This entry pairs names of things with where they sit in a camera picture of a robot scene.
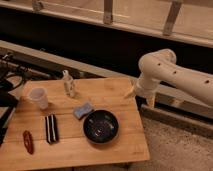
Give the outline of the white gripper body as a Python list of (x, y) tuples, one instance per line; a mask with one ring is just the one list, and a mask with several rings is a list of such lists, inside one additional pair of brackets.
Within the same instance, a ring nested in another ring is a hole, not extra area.
[(155, 96), (157, 83), (146, 77), (139, 77), (134, 84), (134, 91), (137, 96), (152, 98)]

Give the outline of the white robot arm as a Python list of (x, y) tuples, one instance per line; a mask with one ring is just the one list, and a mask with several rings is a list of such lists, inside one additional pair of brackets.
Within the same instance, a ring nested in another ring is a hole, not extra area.
[(143, 97), (154, 107), (157, 87), (166, 82), (213, 107), (213, 75), (178, 66), (176, 54), (171, 49), (143, 55), (138, 66), (141, 74), (125, 98)]

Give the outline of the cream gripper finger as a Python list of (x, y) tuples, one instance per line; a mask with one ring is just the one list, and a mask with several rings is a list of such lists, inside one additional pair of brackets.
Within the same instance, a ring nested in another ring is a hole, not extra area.
[(125, 98), (125, 99), (127, 99), (127, 98), (133, 98), (133, 97), (135, 97), (136, 95), (137, 95), (137, 94), (136, 94), (136, 90), (135, 90), (134, 87), (132, 87), (132, 88), (130, 89), (130, 91), (127, 92), (127, 93), (125, 94), (124, 98)]

